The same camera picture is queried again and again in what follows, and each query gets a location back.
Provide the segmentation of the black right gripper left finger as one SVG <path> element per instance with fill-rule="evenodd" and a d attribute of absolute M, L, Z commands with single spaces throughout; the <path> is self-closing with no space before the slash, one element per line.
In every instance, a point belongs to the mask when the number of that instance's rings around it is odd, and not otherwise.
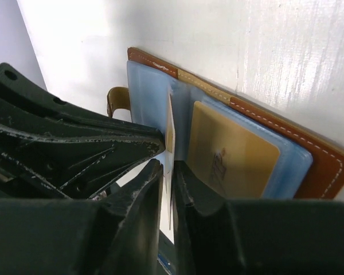
<path fill-rule="evenodd" d="M 0 274 L 155 274 L 163 166 L 99 201 L 0 198 Z"/>

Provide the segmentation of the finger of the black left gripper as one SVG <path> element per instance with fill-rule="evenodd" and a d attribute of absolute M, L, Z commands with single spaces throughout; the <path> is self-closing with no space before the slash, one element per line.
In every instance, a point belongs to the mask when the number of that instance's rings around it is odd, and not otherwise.
<path fill-rule="evenodd" d="M 62 101 L 0 64 L 0 190 L 7 195 L 91 199 L 164 149 L 158 129 Z"/>

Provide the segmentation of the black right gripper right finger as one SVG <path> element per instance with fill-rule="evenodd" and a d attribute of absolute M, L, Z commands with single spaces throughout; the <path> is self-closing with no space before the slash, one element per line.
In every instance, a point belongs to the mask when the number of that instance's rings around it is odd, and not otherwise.
<path fill-rule="evenodd" d="M 183 161 L 172 178 L 178 274 L 344 274 L 344 203 L 226 199 Z"/>

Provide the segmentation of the brown leather card holder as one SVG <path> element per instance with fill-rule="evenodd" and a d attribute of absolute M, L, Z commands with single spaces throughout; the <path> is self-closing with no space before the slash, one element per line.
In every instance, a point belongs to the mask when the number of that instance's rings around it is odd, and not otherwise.
<path fill-rule="evenodd" d="M 128 85 L 109 91 L 108 113 L 162 132 L 166 180 L 183 160 L 228 198 L 332 199 L 344 186 L 334 143 L 140 49 L 127 55 Z"/>

